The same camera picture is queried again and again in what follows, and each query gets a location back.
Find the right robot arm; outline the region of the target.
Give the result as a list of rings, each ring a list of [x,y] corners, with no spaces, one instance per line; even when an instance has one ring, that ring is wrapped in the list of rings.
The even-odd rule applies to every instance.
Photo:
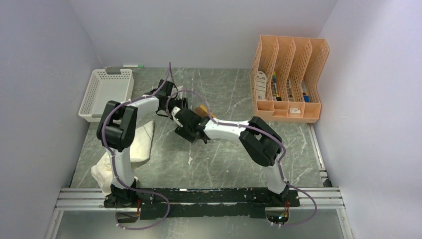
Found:
[[[246,121],[228,121],[202,117],[188,108],[175,107],[171,119],[178,125],[175,133],[193,143],[211,139],[240,142],[251,159],[263,167],[266,175],[269,201],[281,206],[288,198],[289,185],[281,160],[286,154],[280,136],[260,117]]]

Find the cream white towel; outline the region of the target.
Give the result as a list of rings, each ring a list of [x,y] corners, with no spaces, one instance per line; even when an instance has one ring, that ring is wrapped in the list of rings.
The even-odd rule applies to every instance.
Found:
[[[135,138],[130,147],[132,171],[149,160],[153,135],[153,120],[136,129]],[[104,196],[111,194],[112,168],[108,153],[105,153],[97,164],[91,167],[91,175],[97,181]]]

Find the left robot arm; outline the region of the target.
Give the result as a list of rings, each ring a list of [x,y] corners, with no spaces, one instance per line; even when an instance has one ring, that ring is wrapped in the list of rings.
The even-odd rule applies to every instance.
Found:
[[[106,103],[97,129],[97,138],[107,150],[111,165],[110,192],[105,195],[104,207],[131,207],[139,202],[130,162],[130,147],[135,139],[138,118],[170,111],[171,106],[181,106],[183,99],[177,97],[177,89],[173,82],[160,80],[156,89],[139,98]]]

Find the yellow brown bear towel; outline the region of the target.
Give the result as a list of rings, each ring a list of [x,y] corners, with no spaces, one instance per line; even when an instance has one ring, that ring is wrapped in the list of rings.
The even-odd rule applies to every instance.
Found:
[[[199,105],[194,109],[194,112],[202,118],[207,117],[208,115],[211,115],[212,118],[215,118],[215,115],[212,112],[209,112],[205,105]]]

